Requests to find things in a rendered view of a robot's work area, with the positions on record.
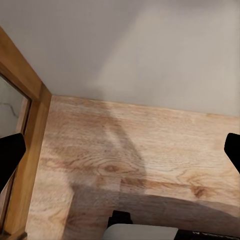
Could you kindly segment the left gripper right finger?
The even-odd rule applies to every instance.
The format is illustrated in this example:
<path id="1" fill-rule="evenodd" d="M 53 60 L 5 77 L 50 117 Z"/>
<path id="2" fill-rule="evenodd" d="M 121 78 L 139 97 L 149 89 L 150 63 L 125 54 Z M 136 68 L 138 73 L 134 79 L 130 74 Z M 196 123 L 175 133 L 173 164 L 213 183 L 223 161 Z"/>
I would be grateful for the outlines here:
<path id="1" fill-rule="evenodd" d="M 240 135 L 228 133 L 224 151 L 240 173 Z"/>

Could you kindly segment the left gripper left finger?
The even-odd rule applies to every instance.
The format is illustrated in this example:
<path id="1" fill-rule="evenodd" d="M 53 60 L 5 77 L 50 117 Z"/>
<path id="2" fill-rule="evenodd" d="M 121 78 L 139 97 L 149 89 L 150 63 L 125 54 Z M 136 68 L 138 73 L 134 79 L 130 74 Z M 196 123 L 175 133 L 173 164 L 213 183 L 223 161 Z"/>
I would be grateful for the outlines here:
<path id="1" fill-rule="evenodd" d="M 26 152 L 21 133 L 0 138 L 0 193 Z"/>

